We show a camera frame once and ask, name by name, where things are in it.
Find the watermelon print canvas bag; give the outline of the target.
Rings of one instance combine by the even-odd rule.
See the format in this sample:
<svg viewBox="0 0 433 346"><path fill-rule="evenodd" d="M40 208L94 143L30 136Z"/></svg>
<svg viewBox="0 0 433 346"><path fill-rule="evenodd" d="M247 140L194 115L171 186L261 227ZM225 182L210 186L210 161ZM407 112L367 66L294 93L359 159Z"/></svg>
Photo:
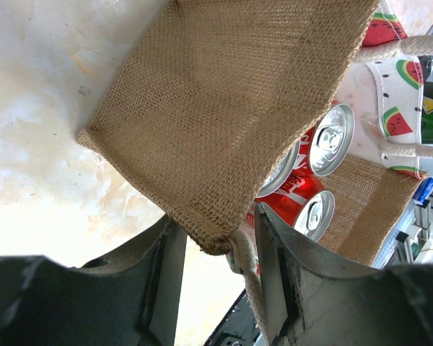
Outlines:
<svg viewBox="0 0 433 346"><path fill-rule="evenodd" d="M349 67L365 64L362 43L378 6L170 1L76 138L202 250L229 256L262 334L246 215L271 170L337 101ZM352 154L320 182L336 214L314 242L368 267L421 184Z"/></svg>

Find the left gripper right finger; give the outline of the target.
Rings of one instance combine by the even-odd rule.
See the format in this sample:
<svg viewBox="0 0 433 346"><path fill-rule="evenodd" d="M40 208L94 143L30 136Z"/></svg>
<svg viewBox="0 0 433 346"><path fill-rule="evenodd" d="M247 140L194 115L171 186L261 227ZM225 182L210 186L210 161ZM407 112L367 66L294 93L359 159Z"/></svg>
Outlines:
<svg viewBox="0 0 433 346"><path fill-rule="evenodd" d="M264 203L255 237L269 345L433 345L433 265L361 265Z"/></svg>

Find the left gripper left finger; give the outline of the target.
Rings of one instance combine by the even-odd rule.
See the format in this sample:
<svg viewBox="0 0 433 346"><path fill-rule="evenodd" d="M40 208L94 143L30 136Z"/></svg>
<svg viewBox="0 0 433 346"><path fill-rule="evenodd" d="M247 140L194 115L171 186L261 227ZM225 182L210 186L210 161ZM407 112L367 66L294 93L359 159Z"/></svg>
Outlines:
<svg viewBox="0 0 433 346"><path fill-rule="evenodd" d="M0 345L172 345L186 241L163 216L80 268L0 257Z"/></svg>

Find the red cola can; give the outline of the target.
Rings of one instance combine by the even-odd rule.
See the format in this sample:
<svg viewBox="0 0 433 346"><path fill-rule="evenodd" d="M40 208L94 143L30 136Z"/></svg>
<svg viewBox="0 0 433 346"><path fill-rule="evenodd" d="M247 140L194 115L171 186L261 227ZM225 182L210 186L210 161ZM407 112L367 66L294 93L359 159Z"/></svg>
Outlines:
<svg viewBox="0 0 433 346"><path fill-rule="evenodd" d="M335 209L333 193L314 176L290 175L283 185L265 197L256 198L245 222L255 226L255 205L267 204L288 226L318 241L327 230Z"/></svg>
<svg viewBox="0 0 433 346"><path fill-rule="evenodd" d="M355 118L350 105L335 102L304 133L299 142L296 169L324 177L334 172L347 155L354 135Z"/></svg>
<svg viewBox="0 0 433 346"><path fill-rule="evenodd" d="M257 193L257 198L262 198L279 189L287 180L299 154L300 142L296 142L293 147L289 149L286 155L276 164L271 170L270 174L264 180L260 191Z"/></svg>

